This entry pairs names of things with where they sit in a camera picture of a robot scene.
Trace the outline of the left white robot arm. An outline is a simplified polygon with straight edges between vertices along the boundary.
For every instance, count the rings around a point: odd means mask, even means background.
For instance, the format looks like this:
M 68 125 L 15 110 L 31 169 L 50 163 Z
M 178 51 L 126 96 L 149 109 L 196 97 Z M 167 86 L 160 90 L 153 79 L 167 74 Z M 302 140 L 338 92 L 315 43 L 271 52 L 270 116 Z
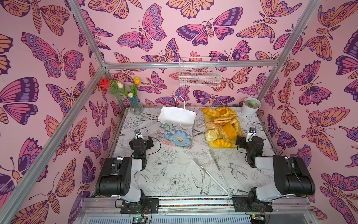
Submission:
M 133 151 L 130 157 L 109 157 L 105 159 L 95 185 L 95 196 L 116 197 L 126 203 L 141 203 L 144 193 L 131 183 L 147 164 L 147 150 L 154 146 L 151 136 L 134 138 L 129 143 Z

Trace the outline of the glass vase with flowers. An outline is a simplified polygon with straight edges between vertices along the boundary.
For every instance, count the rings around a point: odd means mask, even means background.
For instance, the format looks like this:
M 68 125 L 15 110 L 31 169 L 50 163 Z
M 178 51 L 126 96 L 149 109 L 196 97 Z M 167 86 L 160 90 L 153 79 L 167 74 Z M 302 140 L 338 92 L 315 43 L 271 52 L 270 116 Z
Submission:
M 114 95 L 117 99 L 125 97 L 130 102 L 130 109 L 134 115 L 140 115 L 143 112 L 143 105 L 138 99 L 138 87 L 140 84 L 139 77 L 134 78 L 134 84 L 128 85 L 130 90 L 127 89 L 125 84 L 120 81 L 111 81 L 108 78 L 102 78 L 99 86 L 105 90 L 110 89 L 110 94 Z

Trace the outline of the yellow bread tray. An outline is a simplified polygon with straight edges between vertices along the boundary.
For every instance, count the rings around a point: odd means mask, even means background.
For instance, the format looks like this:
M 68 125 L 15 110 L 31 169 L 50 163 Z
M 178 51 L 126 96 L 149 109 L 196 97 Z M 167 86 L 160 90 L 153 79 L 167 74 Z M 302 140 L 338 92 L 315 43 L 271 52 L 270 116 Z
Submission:
M 234 148 L 237 137 L 243 137 L 239 117 L 228 107 L 201 110 L 205 120 L 205 139 L 211 148 Z

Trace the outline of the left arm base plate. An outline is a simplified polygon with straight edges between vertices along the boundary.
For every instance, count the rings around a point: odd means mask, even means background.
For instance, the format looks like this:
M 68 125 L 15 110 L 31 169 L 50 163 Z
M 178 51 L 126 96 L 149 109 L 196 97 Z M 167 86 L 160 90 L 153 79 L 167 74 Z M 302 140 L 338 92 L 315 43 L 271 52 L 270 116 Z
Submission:
M 159 209 L 158 198 L 143 198 L 137 203 L 123 201 L 121 214 L 157 214 Z

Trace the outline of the sandwich bun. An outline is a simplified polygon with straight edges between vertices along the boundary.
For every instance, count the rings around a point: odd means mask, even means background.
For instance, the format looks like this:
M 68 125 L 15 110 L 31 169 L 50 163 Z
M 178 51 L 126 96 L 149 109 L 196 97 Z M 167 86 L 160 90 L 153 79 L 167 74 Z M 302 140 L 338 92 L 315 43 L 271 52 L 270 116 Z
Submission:
M 230 123 L 232 121 L 232 118 L 231 117 L 218 117 L 218 118 L 215 118 L 213 120 L 214 124 L 227 124 L 227 123 Z

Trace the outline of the white pot with succulent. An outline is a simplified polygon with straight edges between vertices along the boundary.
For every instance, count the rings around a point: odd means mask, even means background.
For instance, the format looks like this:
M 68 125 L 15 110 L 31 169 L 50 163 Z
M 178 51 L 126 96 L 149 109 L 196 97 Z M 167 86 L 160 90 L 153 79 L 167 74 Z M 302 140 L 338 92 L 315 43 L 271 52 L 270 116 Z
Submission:
M 255 98 L 245 98 L 242 105 L 242 113 L 249 116 L 254 115 L 261 107 L 261 102 Z

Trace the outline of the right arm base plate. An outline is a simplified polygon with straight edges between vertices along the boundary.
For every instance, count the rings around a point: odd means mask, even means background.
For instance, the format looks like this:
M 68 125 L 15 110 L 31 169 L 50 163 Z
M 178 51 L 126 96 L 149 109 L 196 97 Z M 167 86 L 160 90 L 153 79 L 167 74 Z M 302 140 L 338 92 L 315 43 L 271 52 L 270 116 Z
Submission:
M 248 197 L 232 197 L 230 199 L 235 212 L 272 212 L 269 202 L 253 201 Z

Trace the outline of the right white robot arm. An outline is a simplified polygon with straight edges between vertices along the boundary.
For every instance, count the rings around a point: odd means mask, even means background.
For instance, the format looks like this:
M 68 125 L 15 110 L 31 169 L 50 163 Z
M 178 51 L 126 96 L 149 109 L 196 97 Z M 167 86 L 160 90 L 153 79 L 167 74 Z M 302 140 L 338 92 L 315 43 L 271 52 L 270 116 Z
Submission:
M 252 168 L 273 171 L 273 182 L 254 187 L 249 200 L 269 203 L 283 197 L 307 197 L 315 194 L 316 186 L 302 158 L 281 155 L 263 156 L 263 139 L 238 136 L 236 146 L 246 150 L 246 162 Z

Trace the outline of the floral white paper bag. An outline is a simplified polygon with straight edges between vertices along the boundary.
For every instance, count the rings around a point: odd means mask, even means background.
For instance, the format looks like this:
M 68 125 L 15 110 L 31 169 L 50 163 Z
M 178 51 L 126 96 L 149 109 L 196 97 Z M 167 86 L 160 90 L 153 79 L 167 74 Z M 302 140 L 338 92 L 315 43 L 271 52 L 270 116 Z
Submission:
M 158 117 L 160 137 L 167 145 L 190 148 L 193 142 L 193 131 L 196 112 L 185 106 L 164 106 Z

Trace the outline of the yellow glazed bread loaf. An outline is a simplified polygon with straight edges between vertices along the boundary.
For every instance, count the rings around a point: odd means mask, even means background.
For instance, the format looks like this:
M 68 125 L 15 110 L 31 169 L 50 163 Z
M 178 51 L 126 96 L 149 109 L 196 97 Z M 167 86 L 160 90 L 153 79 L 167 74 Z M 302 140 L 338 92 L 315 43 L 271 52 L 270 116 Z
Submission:
M 220 148 L 230 148 L 232 147 L 231 142 L 226 142 L 224 139 L 216 139 L 213 141 L 213 144 Z

